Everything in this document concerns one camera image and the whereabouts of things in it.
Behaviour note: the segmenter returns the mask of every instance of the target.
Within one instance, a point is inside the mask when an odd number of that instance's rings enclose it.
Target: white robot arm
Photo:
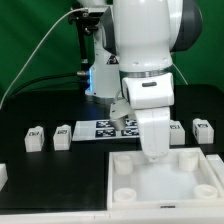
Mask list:
[[[196,41],[200,11],[191,0],[114,0],[113,17],[123,96],[134,110],[145,156],[156,161],[169,149],[169,106],[174,104],[170,51],[185,50]],[[195,36],[181,43],[181,28],[184,24],[186,37],[190,23],[196,26]],[[127,113],[129,104],[124,104]],[[121,110],[124,106],[111,106],[117,130],[124,128]]]

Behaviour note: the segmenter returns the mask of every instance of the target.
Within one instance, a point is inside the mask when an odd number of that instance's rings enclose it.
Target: black table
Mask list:
[[[175,101],[171,115],[185,129],[185,147],[198,146],[193,119],[206,119],[215,143],[200,147],[224,158],[224,94],[209,85],[177,86]],[[0,112],[0,163],[8,173],[0,214],[106,210],[109,152],[141,150],[139,139],[72,142],[69,151],[55,152],[53,135],[63,124],[74,130],[77,120],[108,117],[108,106],[86,102],[78,91],[32,92],[8,102]],[[25,135],[36,126],[44,127],[43,150],[26,153]]]

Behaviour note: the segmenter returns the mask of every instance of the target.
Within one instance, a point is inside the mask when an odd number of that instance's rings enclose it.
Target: blue light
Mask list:
[[[92,83],[92,69],[89,69],[89,91],[93,91],[93,83]]]

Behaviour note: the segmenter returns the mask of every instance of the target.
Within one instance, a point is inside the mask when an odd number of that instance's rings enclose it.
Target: cable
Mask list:
[[[53,84],[53,85],[47,85],[47,86],[43,86],[43,87],[38,87],[35,89],[30,89],[21,93],[17,93],[14,95],[14,98],[17,97],[20,94],[24,94],[24,93],[28,93],[28,92],[34,92],[40,89],[46,89],[46,88],[52,88],[52,87],[58,87],[58,86],[64,86],[64,85],[69,85],[69,84],[75,84],[75,83],[86,83],[86,81],[73,81],[73,82],[65,82],[65,83],[59,83],[59,84]]]
[[[117,91],[117,93],[116,93],[116,95],[115,95],[115,97],[114,97],[114,103],[116,103],[116,102],[118,101],[118,97],[119,97],[120,93],[121,93],[121,89],[119,89],[119,90]]]
[[[184,78],[183,74],[181,73],[181,71],[178,69],[178,67],[173,63],[173,66],[176,68],[176,70],[178,71],[178,73],[180,74],[180,76],[182,77],[182,79],[184,80],[185,84],[188,86],[188,82],[187,80]]]
[[[58,19],[54,25],[50,28],[50,30],[46,33],[46,35],[43,37],[43,39],[40,41],[40,43],[37,45],[37,47],[35,48],[35,50],[33,51],[33,53],[30,55],[30,57],[28,58],[27,62],[24,64],[24,66],[22,67],[22,69],[20,70],[20,72],[18,73],[18,75],[16,76],[16,78],[11,82],[11,84],[9,85],[9,87],[7,88],[7,90],[5,91],[1,103],[0,103],[0,110],[2,109],[3,103],[5,101],[5,98],[7,96],[7,94],[9,93],[9,91],[11,90],[12,86],[15,84],[15,82],[20,78],[20,76],[22,75],[22,73],[24,72],[24,70],[26,69],[26,67],[28,66],[28,64],[30,63],[30,61],[32,60],[32,58],[34,57],[34,55],[36,54],[36,52],[39,50],[39,48],[41,47],[41,45],[44,43],[44,41],[47,39],[47,37],[49,36],[49,34],[52,32],[52,30],[54,30],[54,28],[68,15],[74,13],[74,12],[78,12],[78,11],[84,11],[87,10],[88,8],[81,8],[81,9],[75,9],[75,10],[71,10],[70,12],[66,13],[64,16],[62,16],[60,19]]]
[[[17,95],[21,90],[25,89],[26,87],[36,84],[38,82],[46,81],[46,80],[52,80],[52,79],[60,79],[60,78],[67,78],[67,77],[76,77],[74,73],[68,73],[68,74],[61,74],[61,75],[51,75],[51,76],[45,76],[37,79],[33,79],[29,82],[26,82],[19,86],[17,89],[15,89],[12,94],[9,97],[10,99],[13,99],[15,95]]]

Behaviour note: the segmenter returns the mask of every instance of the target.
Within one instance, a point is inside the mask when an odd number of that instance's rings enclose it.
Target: green backdrop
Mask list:
[[[187,52],[173,59],[190,84],[211,84],[224,91],[223,0],[197,0],[203,33]],[[0,0],[0,96],[51,25],[69,11],[74,0]],[[88,53],[93,61],[91,39]],[[64,20],[47,39],[15,87],[37,77],[80,69],[75,26]],[[183,81],[176,75],[176,84]]]

